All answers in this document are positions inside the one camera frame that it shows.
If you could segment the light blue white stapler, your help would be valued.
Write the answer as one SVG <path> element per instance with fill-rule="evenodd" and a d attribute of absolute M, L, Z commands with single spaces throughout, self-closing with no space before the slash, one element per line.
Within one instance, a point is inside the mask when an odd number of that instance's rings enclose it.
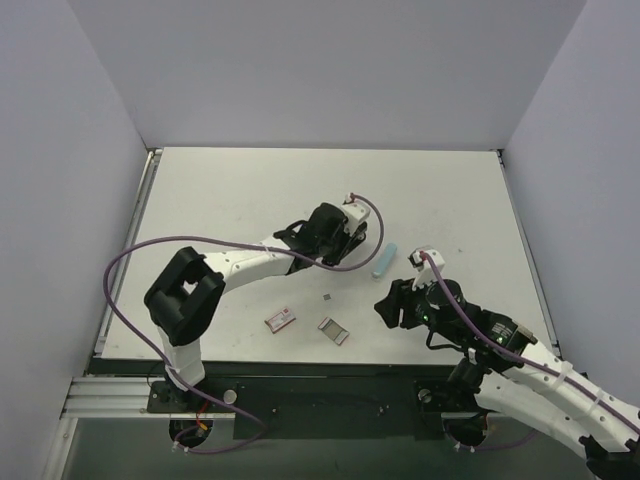
<path fill-rule="evenodd" d="M 388 243 L 385 246 L 373 268 L 373 271 L 371 272 L 371 277 L 374 280 L 380 280 L 384 277 L 386 272 L 389 270 L 396 253 L 397 245 L 395 243 Z"/>

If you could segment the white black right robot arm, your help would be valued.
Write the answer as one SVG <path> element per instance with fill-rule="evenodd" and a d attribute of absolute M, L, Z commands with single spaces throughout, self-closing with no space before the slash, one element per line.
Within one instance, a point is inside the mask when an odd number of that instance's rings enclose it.
<path fill-rule="evenodd" d="M 392 282 L 375 311 L 389 328 L 425 326 L 463 356 L 449 402 L 502 413 L 570 448 L 599 479 L 639 476 L 639 409 L 600 388 L 510 317 L 468 302 L 453 280 Z"/>

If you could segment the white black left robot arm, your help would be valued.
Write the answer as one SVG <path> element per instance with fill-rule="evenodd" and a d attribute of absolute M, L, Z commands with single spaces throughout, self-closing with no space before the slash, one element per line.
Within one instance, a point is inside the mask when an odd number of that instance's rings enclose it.
<path fill-rule="evenodd" d="M 314 265 L 339 266 L 366 239 L 370 213 L 370 207 L 355 199 L 339 206 L 323 203 L 309 219 L 273 233 L 253 248 L 206 254 L 192 247 L 178 250 L 144 296 L 168 359 L 165 378 L 172 402 L 186 412 L 204 403 L 200 337 L 224 294 Z"/>

